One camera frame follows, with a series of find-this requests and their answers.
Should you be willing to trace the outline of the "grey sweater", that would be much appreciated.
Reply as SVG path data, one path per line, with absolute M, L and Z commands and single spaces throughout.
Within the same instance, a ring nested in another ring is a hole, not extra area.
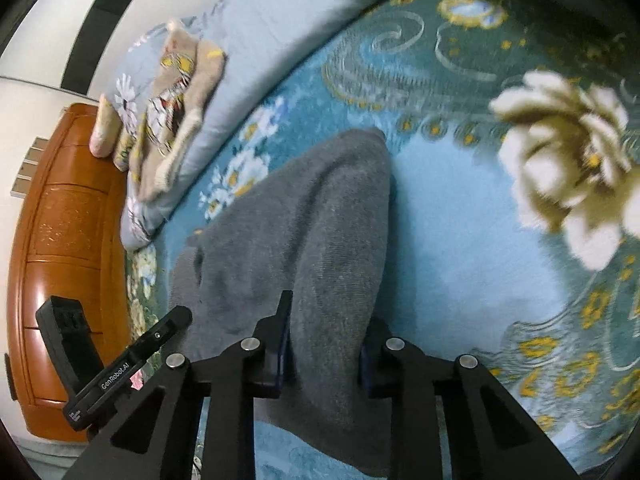
M 171 349 L 218 356 L 292 292 L 293 369 L 263 422 L 369 476 L 388 471 L 390 407 L 358 386 L 359 352 L 385 266 L 390 154 L 383 133 L 349 130 L 237 198 L 186 242 L 170 300 L 190 327 Z

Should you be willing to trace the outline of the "beige patterned pillow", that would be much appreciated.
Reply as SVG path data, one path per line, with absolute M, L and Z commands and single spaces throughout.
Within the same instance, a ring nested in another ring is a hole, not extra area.
M 136 92 L 128 76 L 122 76 L 113 99 L 100 96 L 89 141 L 94 157 L 112 156 L 116 168 L 130 174 L 140 203 L 155 200 L 174 185 L 226 64 L 218 44 L 195 38 L 177 20 L 166 28 L 149 99 L 134 104 Z

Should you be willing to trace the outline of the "green floral blanket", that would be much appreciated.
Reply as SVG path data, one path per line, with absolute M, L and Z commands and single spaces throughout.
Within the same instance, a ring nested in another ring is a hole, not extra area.
M 425 351 L 474 350 L 587 478 L 639 419 L 639 55 L 546 0 L 386 0 L 250 113 L 147 248 L 130 318 L 235 196 L 335 133 L 383 131 L 390 252 L 378 313 Z

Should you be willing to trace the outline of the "light blue quilt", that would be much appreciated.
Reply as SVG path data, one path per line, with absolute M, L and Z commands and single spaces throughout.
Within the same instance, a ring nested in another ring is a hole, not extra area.
M 206 104 L 201 130 L 172 172 L 171 188 L 149 203 L 129 195 L 120 240 L 130 252 L 151 243 L 184 193 L 235 128 L 308 54 L 378 0 L 219 0 L 186 20 L 198 39 L 216 42 L 226 55 L 221 82 Z

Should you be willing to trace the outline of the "wooden bed frame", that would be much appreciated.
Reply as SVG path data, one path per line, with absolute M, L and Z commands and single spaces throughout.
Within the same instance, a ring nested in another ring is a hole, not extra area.
M 14 236 L 8 278 L 10 383 L 27 430 L 43 439 L 84 442 L 66 422 L 67 401 L 36 323 L 51 296 L 78 300 L 104 363 L 130 341 L 125 253 L 119 220 L 126 177 L 88 144 L 96 107 L 63 114 L 38 162 Z

